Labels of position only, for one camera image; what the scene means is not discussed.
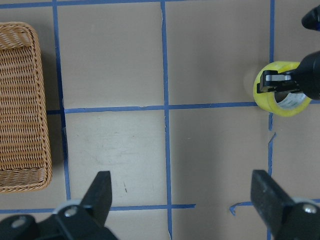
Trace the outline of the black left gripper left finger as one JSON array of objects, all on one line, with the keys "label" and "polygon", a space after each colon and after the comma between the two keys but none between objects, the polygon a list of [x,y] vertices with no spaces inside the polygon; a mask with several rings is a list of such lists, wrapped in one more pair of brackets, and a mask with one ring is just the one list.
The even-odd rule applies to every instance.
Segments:
[{"label": "black left gripper left finger", "polygon": [[97,173],[81,200],[67,201],[41,222],[29,214],[11,215],[0,222],[2,240],[115,240],[105,227],[112,205],[109,171]]}]

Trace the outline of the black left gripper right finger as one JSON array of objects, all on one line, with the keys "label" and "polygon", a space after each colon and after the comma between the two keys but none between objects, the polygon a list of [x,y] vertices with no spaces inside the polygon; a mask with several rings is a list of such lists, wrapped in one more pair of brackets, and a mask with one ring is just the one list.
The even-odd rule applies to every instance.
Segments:
[{"label": "black left gripper right finger", "polygon": [[265,170],[253,170],[250,199],[275,240],[318,240],[320,206],[290,197]]}]

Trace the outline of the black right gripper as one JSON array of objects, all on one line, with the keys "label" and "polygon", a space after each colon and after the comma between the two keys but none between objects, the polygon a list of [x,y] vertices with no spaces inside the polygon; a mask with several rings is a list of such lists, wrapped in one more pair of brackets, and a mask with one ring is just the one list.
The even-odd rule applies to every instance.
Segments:
[{"label": "black right gripper", "polygon": [[[302,19],[304,28],[320,31],[320,7],[311,9]],[[320,100],[320,51],[308,54],[297,69],[278,72],[263,70],[256,84],[256,93],[305,94],[312,100]]]}]

